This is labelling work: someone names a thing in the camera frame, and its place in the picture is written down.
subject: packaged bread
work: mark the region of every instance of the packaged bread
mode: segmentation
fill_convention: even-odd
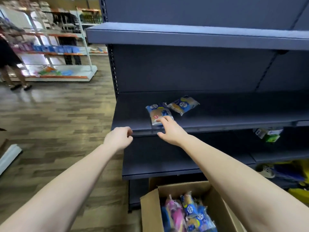
[[[149,112],[152,125],[162,125],[161,122],[157,122],[156,120],[163,116],[170,116],[174,119],[166,103],[153,104],[147,106],[146,109]]]
[[[188,95],[185,95],[180,99],[177,99],[175,102],[170,103],[168,108],[178,112],[182,116],[184,113],[195,108],[197,105],[199,105],[198,101],[194,100]]]

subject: black shoe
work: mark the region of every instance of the black shoe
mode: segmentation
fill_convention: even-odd
[[[21,87],[21,84],[17,84],[17,85],[9,85],[10,87],[10,90],[15,90],[15,89],[18,89],[19,87]]]
[[[23,89],[24,89],[25,91],[31,89],[31,87],[32,87],[32,85],[23,85]]]

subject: wood-pattern floor tile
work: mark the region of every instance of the wood-pattern floor tile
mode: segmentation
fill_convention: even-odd
[[[116,100],[109,61],[91,59],[98,72],[90,82],[33,82],[27,92],[0,84],[0,128],[23,149],[0,176],[0,223],[102,144],[110,131]],[[71,231],[141,231],[140,211],[127,214],[122,161],[119,152],[107,164]]]

